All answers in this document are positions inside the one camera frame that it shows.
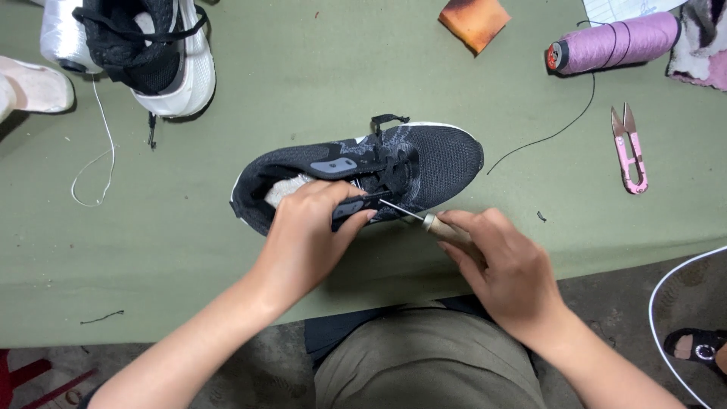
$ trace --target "white cable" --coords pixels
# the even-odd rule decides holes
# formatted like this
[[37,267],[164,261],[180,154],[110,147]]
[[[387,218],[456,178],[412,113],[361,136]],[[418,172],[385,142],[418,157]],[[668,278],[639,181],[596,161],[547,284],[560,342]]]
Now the white cable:
[[[71,196],[73,197],[73,200],[77,201],[80,205],[86,206],[86,207],[96,207],[100,206],[103,203],[103,200],[106,198],[106,191],[111,186],[111,176],[113,175],[113,166],[116,164],[116,149],[113,146],[113,139],[111,138],[111,131],[108,130],[108,123],[106,122],[106,114],[103,113],[103,105],[101,104],[101,99],[98,98],[98,91],[96,91],[96,78],[93,74],[91,74],[91,83],[93,84],[93,93],[96,94],[96,101],[98,102],[98,107],[101,109],[101,118],[103,118],[103,126],[106,127],[106,135],[108,135],[108,141],[111,143],[111,149],[107,150],[106,152],[99,155],[96,159],[90,161],[86,166],[84,166],[83,169],[81,169],[81,172],[76,175],[76,178],[73,179],[73,183],[71,184]],[[111,169],[108,171],[108,183],[106,183],[106,187],[103,189],[103,194],[101,195],[101,200],[96,200],[96,204],[85,204],[82,201],[79,200],[78,197],[76,197],[76,182],[79,180],[79,177],[81,174],[86,170],[87,167],[94,164],[98,159],[103,158],[111,152]]]
[[679,376],[677,371],[672,366],[672,363],[669,362],[667,355],[664,353],[662,344],[659,342],[659,337],[656,336],[656,328],[654,328],[654,298],[656,297],[656,292],[659,291],[659,288],[662,286],[662,284],[664,284],[664,282],[667,281],[669,279],[669,277],[671,277],[671,275],[674,274],[676,271],[678,271],[682,267],[686,266],[687,264],[691,263],[692,261],[697,261],[700,258],[704,258],[704,257],[710,256],[715,253],[719,253],[720,251],[724,251],[724,250],[727,250],[727,246],[720,247],[717,250],[712,250],[708,253],[698,255],[697,257],[690,258],[689,260],[676,266],[674,269],[672,269],[672,271],[669,271],[667,273],[667,275],[664,276],[664,278],[662,278],[662,281],[659,281],[659,284],[656,285],[656,288],[654,288],[654,291],[651,292],[651,298],[648,300],[648,324],[651,326],[651,334],[654,336],[654,342],[656,342],[656,347],[659,349],[659,352],[662,354],[662,358],[664,358],[664,362],[667,363],[667,365],[669,366],[669,369],[672,370],[672,373],[674,374],[674,376],[677,377],[679,382],[681,382],[681,384],[686,388],[686,390],[691,394],[691,396],[693,396],[694,399],[696,399],[697,402],[699,402],[699,404],[704,406],[706,409],[712,409],[712,408],[710,408],[709,405],[704,403],[703,400],[699,399],[699,397],[696,395],[696,393],[694,393],[694,391],[691,390],[691,388],[689,386],[687,386],[686,382]]

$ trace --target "black sneaker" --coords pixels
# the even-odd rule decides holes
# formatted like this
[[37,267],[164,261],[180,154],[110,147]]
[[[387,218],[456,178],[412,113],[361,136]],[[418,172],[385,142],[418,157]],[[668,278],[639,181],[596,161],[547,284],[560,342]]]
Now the black sneaker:
[[153,114],[192,115],[212,98],[207,14],[193,0],[84,0],[72,14],[93,62]]
[[[402,125],[381,130],[398,119]],[[356,139],[292,146],[255,159],[235,183],[230,204],[235,216],[255,231],[268,234],[275,216],[265,195],[275,182],[308,174],[324,180],[347,180],[367,195],[339,206],[334,229],[361,209],[378,209],[371,220],[388,221],[402,214],[382,205],[384,199],[410,212],[430,209],[462,191],[482,169],[484,155],[472,135],[458,127],[381,115],[371,118],[376,132]]]

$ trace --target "white sneaker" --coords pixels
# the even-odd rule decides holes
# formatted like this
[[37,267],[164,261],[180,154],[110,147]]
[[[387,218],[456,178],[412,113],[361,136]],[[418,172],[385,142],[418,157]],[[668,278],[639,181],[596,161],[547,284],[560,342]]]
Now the white sneaker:
[[63,112],[74,100],[73,85],[65,75],[0,55],[0,118],[5,119],[14,109]]
[[153,114],[192,115],[212,99],[214,62],[201,30],[208,19],[193,0],[86,0],[73,16],[94,63]]

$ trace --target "awl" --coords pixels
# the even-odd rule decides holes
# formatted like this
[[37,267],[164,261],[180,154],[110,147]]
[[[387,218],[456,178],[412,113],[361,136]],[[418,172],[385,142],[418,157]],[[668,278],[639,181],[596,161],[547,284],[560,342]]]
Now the awl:
[[406,213],[407,215],[413,216],[419,220],[422,221],[422,228],[431,234],[433,234],[438,239],[448,242],[449,244],[458,247],[460,250],[465,251],[467,254],[472,257],[474,261],[479,262],[482,267],[487,268],[487,262],[485,261],[485,256],[482,254],[480,249],[477,248],[477,245],[472,241],[472,237],[470,237],[470,234],[466,231],[460,229],[457,226],[450,226],[447,223],[444,223],[443,221],[439,220],[437,218],[437,215],[434,213],[427,212],[427,215],[425,217],[422,217],[420,215],[417,215],[415,213],[409,212],[408,210],[404,210],[401,207],[391,204],[383,199],[379,199],[381,203],[384,205],[387,205],[393,209],[396,209],[400,212]]

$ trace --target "orange foam piece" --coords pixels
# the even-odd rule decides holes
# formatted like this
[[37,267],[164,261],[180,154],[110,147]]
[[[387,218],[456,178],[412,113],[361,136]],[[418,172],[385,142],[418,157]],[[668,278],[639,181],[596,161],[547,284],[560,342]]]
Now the orange foam piece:
[[439,20],[479,53],[510,21],[497,0],[450,0]]

